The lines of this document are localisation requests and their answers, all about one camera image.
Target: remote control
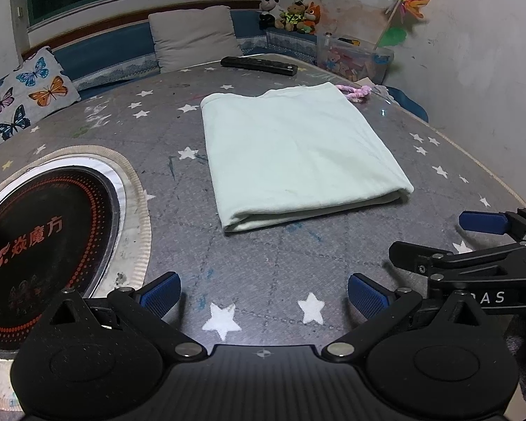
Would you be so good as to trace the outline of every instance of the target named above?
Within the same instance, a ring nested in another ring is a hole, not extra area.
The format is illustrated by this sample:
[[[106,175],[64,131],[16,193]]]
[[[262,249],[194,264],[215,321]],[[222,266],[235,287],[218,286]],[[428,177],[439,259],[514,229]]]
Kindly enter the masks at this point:
[[[224,57],[220,60],[220,64],[227,68],[254,69],[282,75],[295,75],[298,71],[298,67],[290,63],[261,60],[254,57]]]

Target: blue gripper pad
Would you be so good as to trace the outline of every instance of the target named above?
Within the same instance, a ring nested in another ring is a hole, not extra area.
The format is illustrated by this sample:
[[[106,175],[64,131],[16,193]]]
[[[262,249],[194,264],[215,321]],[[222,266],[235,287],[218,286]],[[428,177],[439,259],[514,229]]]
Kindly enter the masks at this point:
[[[139,303],[158,318],[162,318],[181,296],[181,280],[175,272],[169,272],[138,290]]]
[[[466,231],[477,231],[488,234],[506,234],[511,225],[505,214],[491,212],[472,212],[465,210],[460,214],[459,223]]]
[[[366,319],[387,308],[394,300],[393,292],[363,274],[353,274],[346,286],[349,301]]]

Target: beige pillow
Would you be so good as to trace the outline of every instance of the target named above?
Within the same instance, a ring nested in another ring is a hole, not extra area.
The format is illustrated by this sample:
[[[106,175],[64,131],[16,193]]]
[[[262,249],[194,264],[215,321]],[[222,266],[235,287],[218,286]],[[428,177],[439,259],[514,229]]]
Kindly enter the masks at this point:
[[[243,55],[227,6],[154,13],[148,20],[162,73]]]

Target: pillow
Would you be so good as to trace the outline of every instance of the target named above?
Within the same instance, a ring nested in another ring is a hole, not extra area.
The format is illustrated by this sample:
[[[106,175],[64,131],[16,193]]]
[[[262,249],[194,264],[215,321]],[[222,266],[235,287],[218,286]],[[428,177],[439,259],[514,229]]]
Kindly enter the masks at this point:
[[[162,73],[243,55],[227,6],[154,13],[148,20]]]
[[[0,80],[0,144],[79,100],[51,50],[43,47]]]

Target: plastic storage box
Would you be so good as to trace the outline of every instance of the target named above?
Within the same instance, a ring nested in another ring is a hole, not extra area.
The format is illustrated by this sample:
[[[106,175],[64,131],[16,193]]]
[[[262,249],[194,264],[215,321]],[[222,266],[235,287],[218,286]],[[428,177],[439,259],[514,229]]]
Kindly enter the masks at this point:
[[[356,40],[357,46],[339,38],[356,40],[351,36],[317,36],[317,65],[352,82],[369,77],[373,83],[381,84],[394,59],[393,50],[378,47],[373,51],[374,44],[370,42]]]

